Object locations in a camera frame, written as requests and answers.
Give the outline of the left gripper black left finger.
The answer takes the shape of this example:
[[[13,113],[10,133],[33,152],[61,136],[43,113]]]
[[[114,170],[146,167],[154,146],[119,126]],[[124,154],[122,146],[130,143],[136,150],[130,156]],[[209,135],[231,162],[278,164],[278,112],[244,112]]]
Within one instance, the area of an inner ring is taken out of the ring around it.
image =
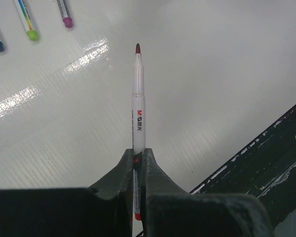
[[[129,237],[133,151],[87,188],[0,190],[0,237]]]

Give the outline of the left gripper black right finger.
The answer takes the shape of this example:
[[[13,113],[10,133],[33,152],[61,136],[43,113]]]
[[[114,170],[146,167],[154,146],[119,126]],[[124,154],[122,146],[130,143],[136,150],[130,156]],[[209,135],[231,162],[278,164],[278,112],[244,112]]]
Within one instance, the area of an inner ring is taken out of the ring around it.
[[[142,161],[141,218],[146,237],[272,237],[264,206],[243,194],[190,194],[157,164]]]

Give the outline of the white pen red end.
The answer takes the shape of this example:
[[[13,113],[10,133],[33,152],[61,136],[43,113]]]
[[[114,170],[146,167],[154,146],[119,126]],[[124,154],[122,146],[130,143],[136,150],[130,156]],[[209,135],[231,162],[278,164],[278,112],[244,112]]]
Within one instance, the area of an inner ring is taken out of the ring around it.
[[[141,220],[140,174],[143,154],[146,148],[146,98],[144,88],[144,65],[141,48],[136,44],[133,66],[132,89],[132,147],[133,147],[133,212]]]

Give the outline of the white pen green end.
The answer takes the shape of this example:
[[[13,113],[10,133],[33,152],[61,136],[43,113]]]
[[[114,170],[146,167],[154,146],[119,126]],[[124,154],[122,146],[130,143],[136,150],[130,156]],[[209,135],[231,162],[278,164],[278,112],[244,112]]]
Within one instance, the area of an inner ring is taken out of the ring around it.
[[[14,4],[25,29],[26,35],[31,41],[38,41],[39,35],[31,20],[31,16],[25,5],[25,2],[23,0],[14,0]]]

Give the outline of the white pen purple end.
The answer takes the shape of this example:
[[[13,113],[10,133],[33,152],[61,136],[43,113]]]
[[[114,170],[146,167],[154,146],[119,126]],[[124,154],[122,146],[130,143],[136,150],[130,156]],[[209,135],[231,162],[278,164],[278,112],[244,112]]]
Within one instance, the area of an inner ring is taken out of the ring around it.
[[[62,21],[66,28],[72,28],[74,26],[73,19],[70,16],[69,8],[65,0],[57,0],[57,4],[60,10]]]

